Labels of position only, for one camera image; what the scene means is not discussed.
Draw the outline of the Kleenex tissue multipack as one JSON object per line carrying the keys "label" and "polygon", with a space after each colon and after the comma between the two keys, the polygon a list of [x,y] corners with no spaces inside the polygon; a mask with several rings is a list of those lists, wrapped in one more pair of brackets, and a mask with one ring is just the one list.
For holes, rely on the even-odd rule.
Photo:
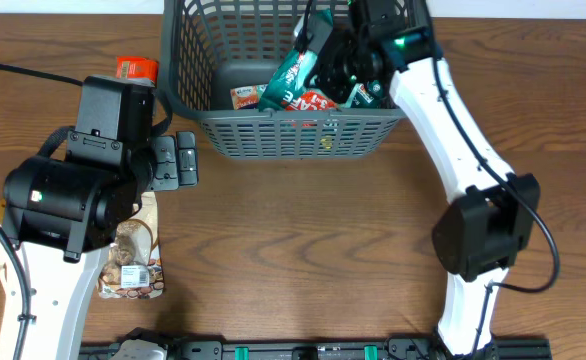
{"label": "Kleenex tissue multipack", "polygon": [[230,90],[230,96],[233,109],[256,109],[266,88],[266,84],[232,88]]}

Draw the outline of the orange spaghetti packet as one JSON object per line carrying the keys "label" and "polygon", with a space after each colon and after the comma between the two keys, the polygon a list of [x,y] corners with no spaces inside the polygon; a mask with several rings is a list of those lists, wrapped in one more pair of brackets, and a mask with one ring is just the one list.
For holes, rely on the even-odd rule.
{"label": "orange spaghetti packet", "polygon": [[159,62],[155,59],[139,56],[118,56],[116,77],[133,79],[156,84],[159,71]]}

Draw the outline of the green Nescafe bag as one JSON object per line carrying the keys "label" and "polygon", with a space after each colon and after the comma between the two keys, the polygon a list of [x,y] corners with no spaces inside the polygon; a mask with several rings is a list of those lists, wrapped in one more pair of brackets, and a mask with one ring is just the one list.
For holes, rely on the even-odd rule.
{"label": "green Nescafe bag", "polygon": [[[328,9],[316,12],[332,12]],[[304,19],[307,28],[311,13]],[[380,104],[339,104],[330,100],[317,89],[305,87],[305,77],[309,74],[316,54],[310,50],[299,53],[292,49],[273,74],[262,94],[257,109],[260,111],[324,111],[337,108],[378,108]]]}

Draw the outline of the grey plastic basket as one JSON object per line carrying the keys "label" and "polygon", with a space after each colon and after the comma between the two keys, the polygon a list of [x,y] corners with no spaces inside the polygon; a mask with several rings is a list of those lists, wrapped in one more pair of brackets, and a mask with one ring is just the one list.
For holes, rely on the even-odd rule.
{"label": "grey plastic basket", "polygon": [[158,88],[167,108],[195,121],[232,158],[361,157],[375,151],[402,110],[235,109],[234,88],[267,83],[294,44],[300,0],[166,0]]}

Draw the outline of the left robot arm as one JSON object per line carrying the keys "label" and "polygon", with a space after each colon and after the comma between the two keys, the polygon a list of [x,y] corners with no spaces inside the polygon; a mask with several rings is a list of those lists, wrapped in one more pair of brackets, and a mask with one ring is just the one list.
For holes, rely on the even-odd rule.
{"label": "left robot arm", "polygon": [[0,245],[8,258],[0,359],[74,359],[119,224],[147,192],[193,186],[192,135],[156,122],[167,95],[106,76],[81,83],[77,122],[7,176]]}

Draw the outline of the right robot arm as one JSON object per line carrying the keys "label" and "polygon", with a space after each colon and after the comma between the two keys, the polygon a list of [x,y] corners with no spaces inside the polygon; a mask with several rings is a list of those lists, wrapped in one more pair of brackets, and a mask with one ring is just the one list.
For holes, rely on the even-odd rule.
{"label": "right robot arm", "polygon": [[409,340],[405,358],[504,359],[491,318],[511,266],[528,244],[540,186],[492,148],[462,101],[429,11],[390,1],[351,1],[350,25],[333,30],[307,83],[338,101],[348,87],[381,84],[409,119],[440,176],[448,207],[432,230],[447,273],[443,314],[431,340]]}

